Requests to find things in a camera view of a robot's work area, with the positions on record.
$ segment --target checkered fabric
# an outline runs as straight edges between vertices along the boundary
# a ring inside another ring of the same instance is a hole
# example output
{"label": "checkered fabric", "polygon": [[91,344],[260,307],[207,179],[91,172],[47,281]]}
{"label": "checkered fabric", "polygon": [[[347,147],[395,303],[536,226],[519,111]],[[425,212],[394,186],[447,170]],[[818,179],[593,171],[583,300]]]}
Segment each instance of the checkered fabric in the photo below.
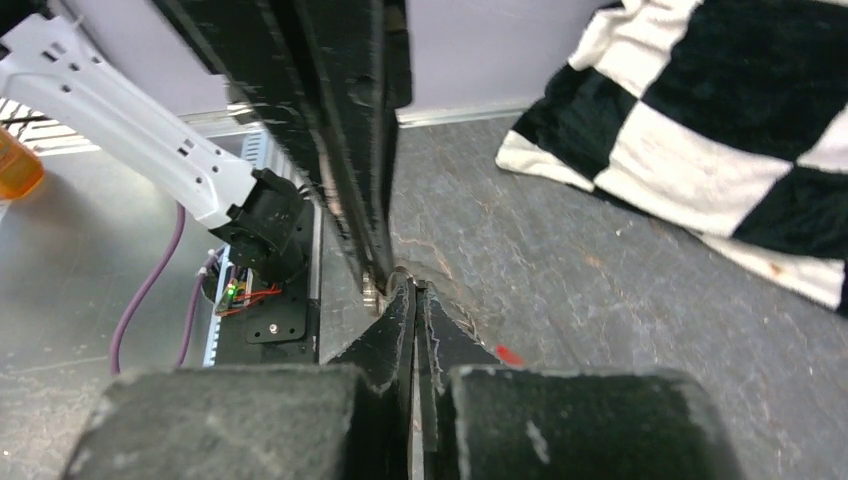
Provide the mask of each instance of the checkered fabric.
{"label": "checkered fabric", "polygon": [[599,9],[497,164],[680,225],[846,316],[848,3]]}

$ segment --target purple cable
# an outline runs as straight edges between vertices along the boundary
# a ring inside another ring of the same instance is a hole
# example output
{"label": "purple cable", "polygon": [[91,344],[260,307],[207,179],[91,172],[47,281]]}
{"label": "purple cable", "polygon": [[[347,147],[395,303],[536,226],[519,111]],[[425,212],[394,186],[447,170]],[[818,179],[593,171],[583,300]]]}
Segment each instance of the purple cable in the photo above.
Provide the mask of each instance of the purple cable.
{"label": "purple cable", "polygon": [[159,275],[162,274],[162,270],[165,269],[165,265],[168,264],[171,257],[174,255],[174,252],[177,250],[177,245],[180,244],[180,238],[183,236],[184,229],[185,208],[177,203],[177,224],[174,226],[174,234],[171,236],[171,241],[168,243],[167,248],[165,248],[165,253],[162,254],[162,259],[160,259],[159,263],[153,267],[153,271],[150,272],[150,275],[147,276],[147,279],[141,284],[138,291],[135,292],[130,303],[127,304],[127,308],[124,310],[123,315],[121,315],[121,319],[118,321],[118,326],[115,327],[115,333],[112,335],[112,343],[109,345],[109,363],[112,375],[121,373],[121,364],[119,359],[121,354],[121,342],[123,341],[124,333],[127,331],[127,327],[130,324],[130,320],[132,320],[133,314],[135,314],[138,306],[141,305],[141,302],[144,300],[147,292],[150,291],[150,287],[153,286],[159,278]]}
{"label": "purple cable", "polygon": [[212,268],[212,265],[218,261],[218,257],[224,253],[224,247],[216,250],[212,255],[209,255],[209,258],[206,259],[206,263],[203,264],[200,271],[197,272],[197,280],[194,282],[194,288],[191,291],[191,299],[188,303],[188,311],[186,312],[186,320],[185,327],[183,327],[183,341],[182,345],[180,345],[180,353],[177,356],[177,361],[174,363],[175,367],[181,367],[183,362],[185,362],[186,354],[188,354],[188,345],[191,341],[191,329],[194,325],[194,314],[197,311],[197,301],[200,299],[200,292],[203,290],[203,281],[206,279],[207,271]]}

